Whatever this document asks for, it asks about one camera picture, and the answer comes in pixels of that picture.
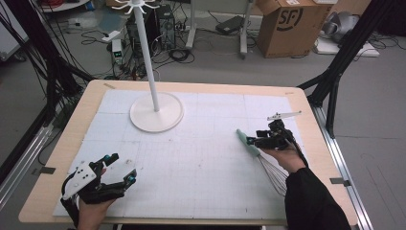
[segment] person's arm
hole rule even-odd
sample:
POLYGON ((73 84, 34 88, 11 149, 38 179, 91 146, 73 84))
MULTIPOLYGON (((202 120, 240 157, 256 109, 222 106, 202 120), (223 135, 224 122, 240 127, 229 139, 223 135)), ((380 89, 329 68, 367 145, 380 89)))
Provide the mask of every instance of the person's arm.
POLYGON ((100 204, 86 204, 79 201, 78 230, 98 230, 105 218, 108 207, 116 199, 111 199, 100 204))
POLYGON ((262 151, 275 157, 289 172, 284 198, 289 230, 350 229, 341 207, 322 181, 305 166, 293 146, 285 150, 262 149, 262 151))

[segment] white coat rack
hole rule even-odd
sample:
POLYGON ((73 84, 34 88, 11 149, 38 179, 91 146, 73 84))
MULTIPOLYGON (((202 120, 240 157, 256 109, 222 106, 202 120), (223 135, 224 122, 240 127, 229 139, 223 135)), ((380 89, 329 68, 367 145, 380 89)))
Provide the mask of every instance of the white coat rack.
POLYGON ((131 106, 130 118, 132 123, 139 129, 148 132, 162 132, 175 127, 183 118, 184 109, 182 103, 175 96, 169 93, 157 94, 155 88, 155 80, 153 76, 152 64, 149 55, 147 43, 146 27, 143 18, 143 6, 156 9, 146 4, 144 0, 130 0, 116 2, 124 4, 121 7, 113 7, 113 9, 121 10, 130 7, 126 14, 134 12, 138 35, 141 41, 143 50, 144 63, 147 69, 147 77, 150 88, 150 95, 137 99, 131 106))

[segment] green object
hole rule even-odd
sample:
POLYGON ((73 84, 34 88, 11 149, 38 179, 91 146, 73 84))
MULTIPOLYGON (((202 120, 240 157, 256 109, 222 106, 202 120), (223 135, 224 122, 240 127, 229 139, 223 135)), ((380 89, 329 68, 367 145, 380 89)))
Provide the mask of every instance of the green object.
POLYGON ((245 133, 243 133, 241 130, 237 129, 237 135, 238 135, 239 140, 241 140, 241 142, 244 144, 245 148, 247 148, 247 150, 249 152, 251 152, 251 154, 253 154, 254 156, 260 155, 260 151, 258 150, 257 147, 249 146, 247 144, 247 135, 245 133))

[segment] robotic hand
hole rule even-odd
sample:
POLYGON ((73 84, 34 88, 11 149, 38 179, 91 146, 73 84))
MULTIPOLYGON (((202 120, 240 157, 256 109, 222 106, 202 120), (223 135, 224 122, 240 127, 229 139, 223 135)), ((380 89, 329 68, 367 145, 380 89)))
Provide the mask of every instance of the robotic hand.
POLYGON ((268 121, 273 121, 268 124, 269 130, 257 130, 257 137, 247 137, 247 145, 254 145, 257 148, 266 150, 285 150, 292 144, 308 167, 305 156, 296 143, 292 131, 286 129, 282 121, 282 118, 296 116, 301 113, 301 111, 297 113, 277 113, 272 117, 268 117, 268 121))
POLYGON ((124 196, 124 192, 136 181, 137 172, 134 169, 123 178, 123 182, 106 185, 101 183, 102 169, 119 159, 119 154, 105 155, 97 162, 88 165, 82 162, 77 170, 70 174, 62 185, 62 199, 60 202, 65 207, 76 227, 79 223, 79 209, 77 196, 87 204, 96 204, 110 199, 124 196))

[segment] black sleeve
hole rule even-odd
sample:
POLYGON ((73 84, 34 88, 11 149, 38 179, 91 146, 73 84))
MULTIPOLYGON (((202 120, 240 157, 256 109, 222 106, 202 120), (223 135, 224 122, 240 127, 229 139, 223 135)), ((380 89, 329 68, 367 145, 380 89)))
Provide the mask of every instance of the black sleeve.
POLYGON ((309 168, 290 174, 286 187, 284 204, 289 230, 350 229, 341 207, 309 168))

